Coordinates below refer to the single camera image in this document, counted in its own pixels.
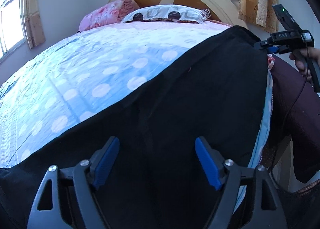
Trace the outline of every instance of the pink blanket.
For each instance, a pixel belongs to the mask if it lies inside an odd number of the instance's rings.
[[[79,32],[120,22],[135,10],[132,0],[116,0],[86,15],[79,26]]]

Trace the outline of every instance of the metal bolt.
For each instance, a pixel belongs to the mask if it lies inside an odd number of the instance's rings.
[[[224,164],[227,166],[232,166],[235,162],[233,160],[225,160]]]
[[[263,172],[266,168],[263,165],[258,165],[258,171]]]
[[[80,165],[83,166],[83,167],[88,166],[89,164],[90,164],[90,161],[88,161],[88,160],[82,160],[80,162]]]
[[[51,165],[50,167],[49,167],[49,171],[50,172],[55,172],[56,170],[57,170],[57,166],[56,165]]]

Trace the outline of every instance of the blue polka dot sheet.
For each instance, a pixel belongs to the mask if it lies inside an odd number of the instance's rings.
[[[208,21],[117,23],[56,43],[0,88],[0,168],[22,162],[227,28]]]

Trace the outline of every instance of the blue gripper pad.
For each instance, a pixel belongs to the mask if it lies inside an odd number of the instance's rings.
[[[268,51],[268,53],[278,53],[279,52],[279,48],[278,47],[276,47],[276,46],[272,46],[272,47],[269,47],[269,48],[267,48],[267,51]]]
[[[93,173],[91,175],[94,179],[91,184],[96,190],[98,190],[100,186],[105,184],[113,166],[113,163],[115,162],[118,156],[119,148],[119,139],[116,137],[111,137],[99,152],[99,155],[102,156],[98,156],[97,161],[99,161],[99,159],[100,161],[97,164],[92,164],[94,170],[91,171],[91,173]]]
[[[205,144],[207,147],[210,147],[209,144],[206,141],[203,142],[203,140],[204,139],[201,138],[196,139],[196,154],[204,170],[204,173],[207,176],[209,184],[213,186],[216,190],[220,190],[222,187],[222,183],[219,179],[219,169],[214,163],[210,153],[208,152],[208,150],[210,149],[206,149],[205,147]]]

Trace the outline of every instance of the cable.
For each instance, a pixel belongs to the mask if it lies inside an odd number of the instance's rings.
[[[304,80],[304,82],[303,82],[303,86],[302,86],[302,88],[301,88],[301,90],[300,90],[297,98],[294,100],[294,102],[292,103],[292,105],[290,106],[289,110],[287,111],[287,113],[286,113],[285,116],[284,116],[284,119],[283,119],[283,122],[282,122],[282,125],[281,125],[281,130],[280,130],[280,140],[282,140],[282,138],[283,138],[285,121],[286,121],[288,115],[290,114],[293,106],[294,106],[295,103],[298,101],[299,97],[301,96],[301,94],[302,94],[302,92],[303,92],[303,89],[304,89],[304,87],[305,87],[305,85],[306,85],[306,83],[307,83],[307,80],[308,80],[308,73],[309,73],[309,50],[308,50],[308,44],[307,44],[306,41],[305,41],[305,45],[306,45],[306,49],[307,49],[307,71],[306,71],[306,78],[305,78],[305,80]],[[278,152],[278,149],[279,149],[279,144],[276,145],[275,154],[274,154],[274,156],[273,156],[272,163],[271,163],[271,177],[272,177],[274,183],[276,184],[276,186],[277,186],[279,189],[281,189],[282,191],[284,191],[284,192],[286,192],[286,193],[291,193],[291,194],[292,194],[292,192],[289,192],[288,190],[284,189],[281,185],[279,185],[279,183],[277,182],[277,180],[275,179],[274,174],[273,174],[273,165],[274,165],[275,160],[276,160],[276,154],[277,154],[277,152]]]

